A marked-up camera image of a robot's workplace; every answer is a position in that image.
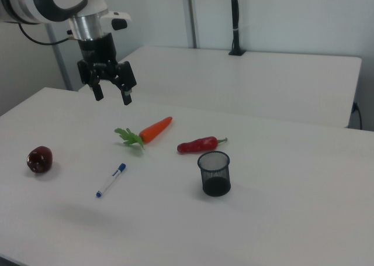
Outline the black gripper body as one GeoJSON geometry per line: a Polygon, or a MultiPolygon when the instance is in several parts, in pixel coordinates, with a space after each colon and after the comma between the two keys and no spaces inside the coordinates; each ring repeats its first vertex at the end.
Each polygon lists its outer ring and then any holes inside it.
{"type": "Polygon", "coordinates": [[[96,39],[78,40],[82,60],[77,62],[81,72],[88,73],[95,68],[102,68],[109,74],[116,71],[116,48],[113,36],[108,33],[96,39]]]}

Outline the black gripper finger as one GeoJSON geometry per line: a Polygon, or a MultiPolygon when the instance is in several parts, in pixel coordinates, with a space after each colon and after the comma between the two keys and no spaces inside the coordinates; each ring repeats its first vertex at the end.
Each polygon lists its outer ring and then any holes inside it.
{"type": "Polygon", "coordinates": [[[103,99],[103,92],[101,86],[99,85],[100,78],[97,70],[91,67],[84,60],[77,62],[77,66],[81,82],[91,88],[97,101],[103,99]]]}
{"type": "Polygon", "coordinates": [[[137,82],[128,61],[115,65],[110,82],[120,90],[124,105],[129,105],[132,102],[132,88],[137,85],[137,82]]]}

